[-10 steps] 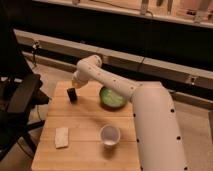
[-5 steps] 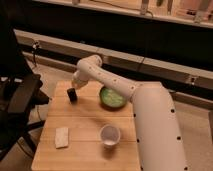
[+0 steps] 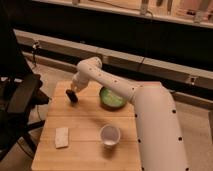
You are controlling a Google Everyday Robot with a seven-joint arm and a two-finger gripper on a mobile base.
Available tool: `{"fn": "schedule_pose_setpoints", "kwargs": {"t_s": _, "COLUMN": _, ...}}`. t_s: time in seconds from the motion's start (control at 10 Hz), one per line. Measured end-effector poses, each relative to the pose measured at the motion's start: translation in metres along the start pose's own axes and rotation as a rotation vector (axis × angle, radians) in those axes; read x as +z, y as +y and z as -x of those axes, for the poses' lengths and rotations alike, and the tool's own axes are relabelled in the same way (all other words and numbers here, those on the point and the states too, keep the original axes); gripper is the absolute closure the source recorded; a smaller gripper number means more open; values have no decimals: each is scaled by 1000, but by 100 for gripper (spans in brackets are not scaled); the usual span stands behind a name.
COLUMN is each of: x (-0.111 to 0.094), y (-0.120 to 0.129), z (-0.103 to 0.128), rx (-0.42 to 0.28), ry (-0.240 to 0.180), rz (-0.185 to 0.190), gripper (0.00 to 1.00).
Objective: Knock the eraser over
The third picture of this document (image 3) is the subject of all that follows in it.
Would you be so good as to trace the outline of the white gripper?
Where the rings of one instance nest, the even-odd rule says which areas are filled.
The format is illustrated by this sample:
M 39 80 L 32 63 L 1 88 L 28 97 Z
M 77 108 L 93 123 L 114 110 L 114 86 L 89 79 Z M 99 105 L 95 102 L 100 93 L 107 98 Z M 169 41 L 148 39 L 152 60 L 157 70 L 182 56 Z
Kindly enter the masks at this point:
M 77 73 L 73 76 L 72 82 L 71 82 L 71 89 L 74 92 L 80 92 L 84 88 L 88 86 L 89 79 L 85 76 L 83 76 L 80 73 Z

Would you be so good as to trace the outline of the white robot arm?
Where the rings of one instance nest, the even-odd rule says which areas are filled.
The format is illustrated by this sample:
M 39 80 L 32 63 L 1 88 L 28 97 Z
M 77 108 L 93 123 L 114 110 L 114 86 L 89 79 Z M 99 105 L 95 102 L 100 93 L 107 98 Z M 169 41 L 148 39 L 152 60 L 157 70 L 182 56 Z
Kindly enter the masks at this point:
M 174 99 L 160 82 L 105 72 L 98 57 L 77 64 L 71 87 L 80 92 L 91 80 L 133 105 L 142 171 L 190 171 Z

